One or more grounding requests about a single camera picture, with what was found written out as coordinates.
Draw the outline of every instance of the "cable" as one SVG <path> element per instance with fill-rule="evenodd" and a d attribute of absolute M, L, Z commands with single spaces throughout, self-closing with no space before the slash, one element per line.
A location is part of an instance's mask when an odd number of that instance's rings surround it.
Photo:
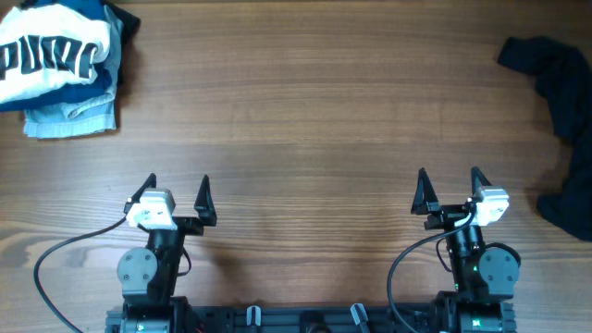
<path fill-rule="evenodd" d="M 187 259 L 187 264 L 189 264 L 189 268 L 187 268 L 187 271 L 185 271 L 183 273 L 177 273 L 177 277 L 185 277 L 186 275 L 189 274 L 189 272 L 191 272 L 191 259 L 189 257 L 189 254 L 187 253 L 187 250 L 185 250 L 184 246 L 183 246 L 183 255 L 185 256 L 185 259 Z"/>
<path fill-rule="evenodd" d="M 39 268 L 41 267 L 41 263 L 43 262 L 43 259 L 45 259 L 49 254 L 51 254 L 53 251 L 66 246 L 68 244 L 71 244 L 75 241 L 81 241 L 81 240 L 85 240 L 85 239 L 89 239 L 90 237 L 94 237 L 100 234 L 104 234 L 107 231 L 111 231 L 114 228 L 117 228 L 119 226 L 121 226 L 121 224 L 123 224 L 126 221 L 126 218 L 123 217 L 121 220 L 119 220 L 119 222 L 117 222 L 116 224 L 95 231 L 95 232 L 91 232 L 88 233 L 86 235 L 82 235 L 82 236 L 78 236 L 78 237 L 74 237 L 71 238 L 69 240 L 64 240 L 62 242 L 60 242 L 57 245 L 52 246 L 51 248 L 49 248 L 49 250 L 45 251 L 40 257 L 39 259 L 37 259 L 37 263 L 35 263 L 35 268 L 33 268 L 33 279 L 35 280 L 35 287 L 37 287 L 37 291 L 39 291 L 39 294 L 41 295 L 41 297 L 43 298 L 43 300 L 45 301 L 45 304 L 47 304 L 47 306 L 49 307 L 49 309 L 54 313 L 54 315 L 56 317 L 59 318 L 59 320 L 62 321 L 62 323 L 64 323 L 68 328 L 70 328 L 72 331 L 77 332 L 77 333 L 83 333 L 82 330 L 80 330 L 79 328 L 75 327 L 74 324 L 70 323 L 62 313 L 60 313 L 56 306 L 52 303 L 52 301 L 49 299 L 49 297 L 47 297 L 47 294 L 45 293 L 45 290 L 43 290 L 43 286 L 41 285 L 41 281 L 39 280 Z"/>
<path fill-rule="evenodd" d="M 395 259 L 395 261 L 392 263 L 392 266 L 390 267 L 390 270 L 388 272 L 388 280 L 387 280 L 388 304 L 390 305 L 390 310 L 392 310 L 392 313 L 395 314 L 397 319 L 402 324 L 404 324 L 412 333 L 419 333 L 419 332 L 417 332 L 413 327 L 411 327 L 411 325 L 409 325 L 405 321 L 405 319 L 403 319 L 403 317 L 401 316 L 399 311 L 397 311 L 397 306 L 395 306 L 395 301 L 392 298 L 392 277 L 395 274 L 395 269 L 397 268 L 397 265 L 403 260 L 403 258 L 407 254 L 409 254 L 411 251 L 415 250 L 416 248 L 426 244 L 427 242 L 435 241 L 438 239 L 443 239 L 445 237 L 449 237 L 450 235 L 454 235 L 455 233 L 457 233 L 465 228 L 468 228 L 471 225 L 471 222 L 473 222 L 473 218 L 475 217 L 475 213 L 473 212 L 473 209 L 472 209 L 471 213 L 469 213 L 469 214 L 470 214 L 469 219 L 466 222 L 464 222 L 460 227 L 458 227 L 454 230 L 451 230 L 451 231 L 446 231 L 446 232 L 442 232 L 442 233 L 439 233 L 434 236 L 427 237 L 425 239 L 418 241 L 417 243 L 413 244 L 412 246 L 408 247 L 407 249 L 405 249 L 405 251 L 403 251 L 401 254 L 399 254 L 397 259 Z"/>
<path fill-rule="evenodd" d="M 436 254 L 438 255 L 438 259 L 440 260 L 440 263 L 444 266 L 444 269 L 446 269 L 447 272 L 452 273 L 452 270 L 450 268 L 448 268 L 448 266 L 444 262 L 444 259 L 442 259 L 442 256 L 440 255 L 440 242 L 441 241 L 444 241 L 444 239 L 441 238 L 436 242 Z"/>
<path fill-rule="evenodd" d="M 138 228 L 145 232 L 145 233 L 150 233 L 150 230 L 148 230 L 147 228 L 145 228 L 143 225 L 138 225 Z M 177 273 L 177 278 L 178 277 L 185 277 L 186 275 L 189 274 L 189 272 L 191 272 L 191 258 L 189 257 L 189 254 L 187 253 L 187 250 L 185 250 L 185 246 L 183 246 L 183 255 L 185 256 L 185 259 L 187 259 L 187 264 L 189 264 L 189 268 L 187 269 L 186 272 L 183 273 Z"/>

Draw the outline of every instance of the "light blue fabric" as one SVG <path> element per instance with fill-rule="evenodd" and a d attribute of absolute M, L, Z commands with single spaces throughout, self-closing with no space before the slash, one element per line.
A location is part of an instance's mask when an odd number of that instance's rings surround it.
<path fill-rule="evenodd" d="M 111 85 L 105 94 L 75 104 L 60 103 L 25 110 L 23 132 L 30 138 L 67 138 L 114 130 L 117 71 L 121 64 L 121 32 L 123 23 L 104 6 L 106 21 L 111 24 L 111 48 L 105 68 L 111 75 Z"/>

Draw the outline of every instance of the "black bracket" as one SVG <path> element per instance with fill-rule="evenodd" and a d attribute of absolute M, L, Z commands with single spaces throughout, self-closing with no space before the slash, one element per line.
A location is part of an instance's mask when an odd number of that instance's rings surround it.
<path fill-rule="evenodd" d="M 411 206 L 411 214 L 428 215 L 440 210 L 438 197 L 424 168 L 419 169 L 417 176 L 417 190 Z"/>
<path fill-rule="evenodd" d="M 473 166 L 471 168 L 471 190 L 473 191 L 471 194 L 475 194 L 481 186 L 491 186 L 491 183 L 477 166 Z"/>
<path fill-rule="evenodd" d="M 129 213 L 131 207 L 140 202 L 140 197 L 146 189 L 155 187 L 156 174 L 151 173 L 141 187 L 126 201 L 123 213 Z M 207 175 L 203 176 L 202 184 L 197 192 L 193 209 L 197 212 L 198 217 L 173 216 L 173 221 L 185 234 L 202 236 L 204 234 L 204 227 L 216 226 L 217 214 L 216 209 L 214 208 L 214 201 L 212 200 L 212 193 L 210 191 L 210 179 Z"/>
<path fill-rule="evenodd" d="M 483 175 L 477 166 L 471 169 L 471 188 L 472 193 L 481 186 L 491 186 L 491 183 Z M 468 215 L 467 203 L 465 204 L 444 204 L 440 205 L 432 182 L 424 168 L 419 169 L 417 176 L 417 190 L 413 197 L 411 214 L 427 215 L 427 221 L 424 223 L 426 230 L 435 228 L 453 228 L 453 224 Z"/>

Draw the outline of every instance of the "wood grain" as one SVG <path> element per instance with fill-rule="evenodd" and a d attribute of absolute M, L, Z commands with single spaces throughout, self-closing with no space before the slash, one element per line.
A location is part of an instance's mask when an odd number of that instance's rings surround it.
<path fill-rule="evenodd" d="M 0 332 L 65 332 L 32 282 L 39 255 L 122 217 L 150 172 L 179 215 L 202 174 L 219 214 L 187 239 L 177 294 L 195 305 L 386 303 L 391 261 L 427 236 L 409 215 L 417 169 L 443 203 L 480 166 L 512 197 L 484 231 L 523 256 L 520 332 L 592 324 L 592 244 L 538 216 L 571 150 L 552 134 L 532 80 L 495 57 L 510 35 L 549 35 L 592 52 L 586 2 L 129 4 L 142 27 L 126 51 L 120 129 L 35 141 L 0 114 Z M 59 251 L 42 280 L 85 331 L 121 304 L 129 227 Z M 412 253 L 395 297 L 428 302 L 451 276 L 433 244 Z"/>

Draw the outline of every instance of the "black letter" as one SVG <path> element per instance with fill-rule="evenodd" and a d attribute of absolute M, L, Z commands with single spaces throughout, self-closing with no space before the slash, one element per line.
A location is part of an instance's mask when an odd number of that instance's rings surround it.
<path fill-rule="evenodd" d="M 19 66 L 19 46 L 17 42 L 0 46 L 0 80 L 6 78 L 6 71 Z"/>
<path fill-rule="evenodd" d="M 66 51 L 66 45 L 68 42 L 70 43 L 70 49 L 68 51 L 68 55 L 66 56 L 66 62 L 64 62 L 62 59 L 64 58 L 64 51 Z M 76 56 L 78 56 L 78 52 L 80 51 L 81 47 L 82 42 L 80 41 L 68 37 L 56 37 L 54 54 L 55 62 L 57 63 L 57 69 L 69 70 L 72 73 L 76 73 Z"/>
<path fill-rule="evenodd" d="M 41 70 L 41 57 L 39 55 L 39 36 L 28 36 L 29 43 L 25 41 L 25 36 L 20 37 L 20 56 L 22 57 L 22 67 L 20 73 L 23 75 L 31 74 Z M 31 63 L 31 56 L 29 55 L 29 47 L 33 54 L 33 63 Z"/>
<path fill-rule="evenodd" d="M 56 68 L 54 62 L 54 52 L 52 49 L 52 42 L 56 37 L 43 37 L 41 39 L 41 50 L 43 51 L 43 65 L 45 68 Z"/>
<path fill-rule="evenodd" d="M 95 43 L 87 43 L 84 46 L 84 51 L 80 55 L 79 72 L 80 77 L 83 79 L 89 79 L 91 77 L 91 55 L 94 50 L 98 50 L 99 47 Z"/>

